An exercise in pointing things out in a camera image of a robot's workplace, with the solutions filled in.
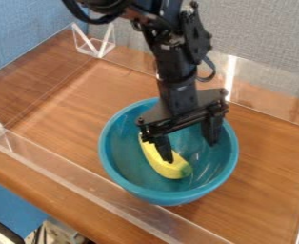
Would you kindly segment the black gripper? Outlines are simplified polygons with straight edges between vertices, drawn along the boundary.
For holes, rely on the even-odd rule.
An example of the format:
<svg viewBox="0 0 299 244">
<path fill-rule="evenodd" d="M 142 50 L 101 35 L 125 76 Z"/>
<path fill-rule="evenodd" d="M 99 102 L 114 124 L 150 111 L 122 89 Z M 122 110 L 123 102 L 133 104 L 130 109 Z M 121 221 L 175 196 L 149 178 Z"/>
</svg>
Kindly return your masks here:
<svg viewBox="0 0 299 244">
<path fill-rule="evenodd" d="M 137 119 L 141 139 L 151 142 L 161 159 L 173 163 L 173 151 L 166 134 L 194 124 L 201 125 L 209 146 L 218 142 L 223 116 L 229 111 L 223 88 L 198 90 L 193 78 L 177 83 L 157 79 L 159 98 Z"/>
</svg>

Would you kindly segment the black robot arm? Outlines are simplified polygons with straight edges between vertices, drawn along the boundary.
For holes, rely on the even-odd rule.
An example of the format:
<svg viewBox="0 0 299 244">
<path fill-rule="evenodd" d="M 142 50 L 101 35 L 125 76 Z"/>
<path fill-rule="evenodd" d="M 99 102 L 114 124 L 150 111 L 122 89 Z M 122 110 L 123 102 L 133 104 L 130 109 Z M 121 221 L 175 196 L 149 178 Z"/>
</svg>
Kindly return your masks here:
<svg viewBox="0 0 299 244">
<path fill-rule="evenodd" d="M 205 30 L 198 2 L 182 0 L 62 0 L 70 14 L 93 25 L 123 18 L 145 38 L 155 63 L 159 98 L 137 119 L 141 139 L 149 142 L 166 162 L 173 162 L 167 134 L 194 124 L 206 143 L 218 141 L 225 113 L 225 89 L 198 90 L 198 65 L 209 64 L 210 33 Z"/>
</svg>

